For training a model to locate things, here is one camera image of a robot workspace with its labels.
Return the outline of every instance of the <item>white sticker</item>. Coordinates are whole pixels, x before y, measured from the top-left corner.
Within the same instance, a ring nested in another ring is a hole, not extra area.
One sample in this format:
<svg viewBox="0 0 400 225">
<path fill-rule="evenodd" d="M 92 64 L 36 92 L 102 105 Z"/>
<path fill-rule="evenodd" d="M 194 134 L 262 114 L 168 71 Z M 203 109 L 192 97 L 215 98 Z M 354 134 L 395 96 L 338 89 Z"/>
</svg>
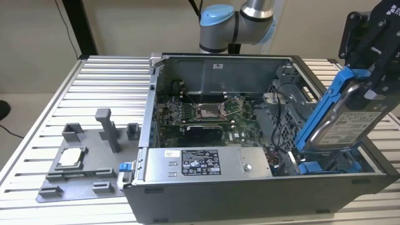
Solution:
<svg viewBox="0 0 400 225">
<path fill-rule="evenodd" d="M 179 150 L 166 150 L 164 157 L 180 157 Z"/>
<path fill-rule="evenodd" d="M 380 112 L 346 112 L 319 144 L 350 144 L 379 117 Z"/>
<path fill-rule="evenodd" d="M 224 64 L 214 64 L 212 68 L 214 69 L 223 69 L 224 68 Z"/>
</svg>

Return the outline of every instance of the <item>motherboard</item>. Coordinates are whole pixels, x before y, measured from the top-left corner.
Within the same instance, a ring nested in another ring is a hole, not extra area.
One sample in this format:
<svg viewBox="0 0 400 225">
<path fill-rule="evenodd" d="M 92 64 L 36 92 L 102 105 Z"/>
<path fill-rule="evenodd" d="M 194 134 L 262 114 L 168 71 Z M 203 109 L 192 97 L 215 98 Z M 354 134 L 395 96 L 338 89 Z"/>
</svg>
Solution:
<svg viewBox="0 0 400 225">
<path fill-rule="evenodd" d="M 264 147 L 254 113 L 263 100 L 244 94 L 163 96 L 158 104 L 160 147 Z"/>
</svg>

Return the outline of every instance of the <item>cable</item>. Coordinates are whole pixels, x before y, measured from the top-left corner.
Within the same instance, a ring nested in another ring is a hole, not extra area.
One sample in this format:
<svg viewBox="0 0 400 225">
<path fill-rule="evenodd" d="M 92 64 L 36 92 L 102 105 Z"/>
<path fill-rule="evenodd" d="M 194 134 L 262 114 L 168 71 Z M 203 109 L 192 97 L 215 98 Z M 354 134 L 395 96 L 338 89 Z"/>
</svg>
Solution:
<svg viewBox="0 0 400 225">
<path fill-rule="evenodd" d="M 280 97 L 279 95 L 276 94 L 276 97 L 278 97 L 278 115 L 276 115 L 276 124 L 275 124 L 275 128 L 274 128 L 274 131 L 272 131 L 272 134 L 271 134 L 271 142 L 272 142 L 272 145 L 276 149 L 276 151 L 282 151 L 283 153 L 287 154 L 286 150 L 282 149 L 282 147 L 279 146 L 279 143 L 276 144 L 275 142 L 275 134 L 276 134 L 276 131 L 279 129 L 279 126 L 280 126 L 280 114 L 282 114 L 282 104 L 280 104 Z"/>
<path fill-rule="evenodd" d="M 190 4 L 192 5 L 192 8 L 195 10 L 196 16 L 200 18 L 200 13 L 199 13 L 199 9 L 195 3 L 195 0 L 188 0 Z"/>
<path fill-rule="evenodd" d="M 278 86 L 278 88 L 275 89 L 275 93 L 279 91 L 279 89 L 280 89 L 280 87 L 282 86 L 284 86 L 284 85 L 287 85 L 287 84 L 295 84 L 296 85 L 296 83 L 292 83 L 292 82 L 287 82 L 287 83 L 283 83 L 283 84 L 280 84 L 279 86 Z"/>
<path fill-rule="evenodd" d="M 64 23 L 64 25 L 66 25 L 67 34 L 68 34 L 68 39 L 70 39 L 70 43 L 71 43 L 72 49 L 74 49 L 74 51 L 75 51 L 75 56 L 76 56 L 76 59 L 79 59 L 79 57 L 78 57 L 78 52 L 76 52 L 76 49 L 75 49 L 75 46 L 74 46 L 74 43 L 72 43 L 72 39 L 71 39 L 70 29 L 68 29 L 68 26 L 67 26 L 67 23 L 66 23 L 63 14 L 62 14 L 62 10 L 60 10 L 60 7 L 59 7 L 58 0 L 55 0 L 55 3 L 56 3 L 56 6 L 58 6 L 58 10 L 59 10 L 59 13 L 60 13 L 60 17 L 62 17 L 63 23 Z"/>
<path fill-rule="evenodd" d="M 7 133 L 10 133 L 11 135 L 14 135 L 14 136 L 16 136 L 16 137 L 19 137 L 19 138 L 22 138 L 22 139 L 24 139 L 24 137 L 23 136 L 20 136 L 20 135 L 16 135 L 15 133 L 12 133 L 3 125 L 0 125 L 0 128 L 3 128 L 6 131 L 7 131 Z"/>
<path fill-rule="evenodd" d="M 203 9 L 203 0 L 200 1 L 200 5 L 199 5 L 199 22 L 202 20 L 202 9 Z"/>
</svg>

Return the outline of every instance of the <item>black metal frame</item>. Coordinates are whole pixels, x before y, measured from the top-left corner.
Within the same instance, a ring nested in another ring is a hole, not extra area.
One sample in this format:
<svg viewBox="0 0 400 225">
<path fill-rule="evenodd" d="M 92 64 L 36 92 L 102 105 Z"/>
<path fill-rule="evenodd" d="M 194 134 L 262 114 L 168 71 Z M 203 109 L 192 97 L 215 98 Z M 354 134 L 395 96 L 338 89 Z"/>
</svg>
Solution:
<svg viewBox="0 0 400 225">
<path fill-rule="evenodd" d="M 63 0 L 75 38 L 83 55 L 99 55 L 82 0 Z"/>
</svg>

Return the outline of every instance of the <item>wire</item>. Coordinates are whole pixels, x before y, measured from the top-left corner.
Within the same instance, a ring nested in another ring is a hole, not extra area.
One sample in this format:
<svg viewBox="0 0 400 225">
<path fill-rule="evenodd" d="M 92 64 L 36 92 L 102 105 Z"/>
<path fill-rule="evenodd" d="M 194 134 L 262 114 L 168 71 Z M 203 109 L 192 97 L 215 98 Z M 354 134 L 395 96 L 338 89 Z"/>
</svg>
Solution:
<svg viewBox="0 0 400 225">
<path fill-rule="evenodd" d="M 199 5 L 199 22 L 202 20 L 202 9 L 203 9 L 203 0 L 200 1 L 200 5 Z"/>
<path fill-rule="evenodd" d="M 282 146 L 284 146 L 286 144 L 290 143 L 290 141 L 286 141 L 283 144 L 280 144 L 280 138 L 282 138 L 284 127 L 290 127 L 290 125 L 292 125 L 294 127 L 302 128 L 302 126 L 299 124 L 295 124 L 295 123 L 291 123 L 291 122 L 286 123 L 282 126 L 282 128 L 280 128 L 280 135 L 279 135 L 279 138 L 278 138 L 278 145 L 279 145 L 279 147 L 282 147 Z"/>
<path fill-rule="evenodd" d="M 280 85 L 278 86 L 278 88 L 275 89 L 274 92 L 278 93 L 280 87 L 284 86 L 284 85 L 287 85 L 287 84 L 295 84 L 295 85 L 296 85 L 296 83 L 292 83 L 292 82 L 283 83 L 283 84 L 280 84 Z"/>
<path fill-rule="evenodd" d="M 200 13 L 199 13 L 199 9 L 195 3 L 195 0 L 188 0 L 190 4 L 192 5 L 192 8 L 195 10 L 196 16 L 200 18 Z"/>
<path fill-rule="evenodd" d="M 0 125 L 0 128 L 3 128 L 6 131 L 7 131 L 7 133 L 10 133 L 11 135 L 14 135 L 14 136 L 16 136 L 16 137 L 19 137 L 19 138 L 22 138 L 22 139 L 24 139 L 24 137 L 23 136 L 20 136 L 20 135 L 16 135 L 15 133 L 12 133 L 3 125 Z"/>
<path fill-rule="evenodd" d="M 68 29 L 68 26 L 67 26 L 67 23 L 66 23 L 63 14 L 62 14 L 62 10 L 60 10 L 60 7 L 59 7 L 58 0 L 55 0 L 55 3 L 56 3 L 56 6 L 58 6 L 58 10 L 59 10 L 59 13 L 60 13 L 60 17 L 62 17 L 63 23 L 64 23 L 64 25 L 66 25 L 67 34 L 68 34 L 68 39 L 70 39 L 70 43 L 71 43 L 72 49 L 74 49 L 74 51 L 75 51 L 75 56 L 76 56 L 76 59 L 79 59 L 79 57 L 78 57 L 78 52 L 76 52 L 76 49 L 75 49 L 75 46 L 74 46 L 74 43 L 72 43 L 72 39 L 71 39 L 70 29 Z"/>
<path fill-rule="evenodd" d="M 278 131 L 279 126 L 280 126 L 280 114 L 282 114 L 280 97 L 279 97 L 278 94 L 276 94 L 276 97 L 278 97 L 278 115 L 276 115 L 276 124 L 275 124 L 275 128 L 274 128 L 272 134 L 271 134 L 271 142 L 272 142 L 272 145 L 274 145 L 276 151 L 282 151 L 283 153 L 287 154 L 286 150 L 283 150 L 282 147 L 279 146 L 279 143 L 276 144 L 276 142 L 275 142 L 275 134 L 276 134 L 276 131 Z"/>
</svg>

